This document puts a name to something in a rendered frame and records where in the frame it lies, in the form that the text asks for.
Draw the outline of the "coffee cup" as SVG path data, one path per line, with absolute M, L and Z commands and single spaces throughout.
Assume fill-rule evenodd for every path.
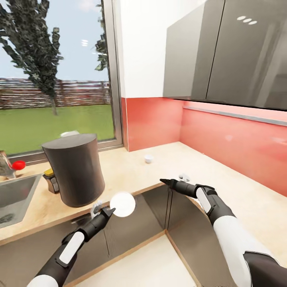
M 146 161 L 147 163 L 151 163 L 151 162 L 153 161 L 153 156 L 152 156 L 152 155 L 146 155 L 146 156 L 145 156 L 145 161 Z

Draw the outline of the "saucer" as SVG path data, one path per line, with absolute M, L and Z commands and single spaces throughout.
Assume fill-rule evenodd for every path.
M 129 216 L 135 208 L 133 196 L 127 192 L 120 192 L 113 196 L 109 204 L 110 208 L 115 208 L 113 212 L 116 216 L 122 218 Z

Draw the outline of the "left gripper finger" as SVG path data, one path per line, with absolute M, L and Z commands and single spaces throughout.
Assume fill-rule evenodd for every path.
M 112 208 L 108 212 L 112 215 L 115 210 L 116 210 L 115 208 Z

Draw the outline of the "bottle of coffee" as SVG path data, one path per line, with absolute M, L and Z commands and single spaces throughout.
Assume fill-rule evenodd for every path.
M 55 178 L 55 175 L 53 173 L 52 169 L 49 169 L 44 172 L 44 175 L 42 175 L 45 180 L 48 182 L 48 189 L 51 193 L 57 194 L 59 192 L 57 180 Z

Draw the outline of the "paper coffee filter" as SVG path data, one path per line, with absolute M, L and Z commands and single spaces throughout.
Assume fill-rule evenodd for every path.
M 76 135 L 79 134 L 76 130 L 71 131 L 71 132 L 65 132 L 62 134 L 62 137 L 70 136 L 70 135 Z

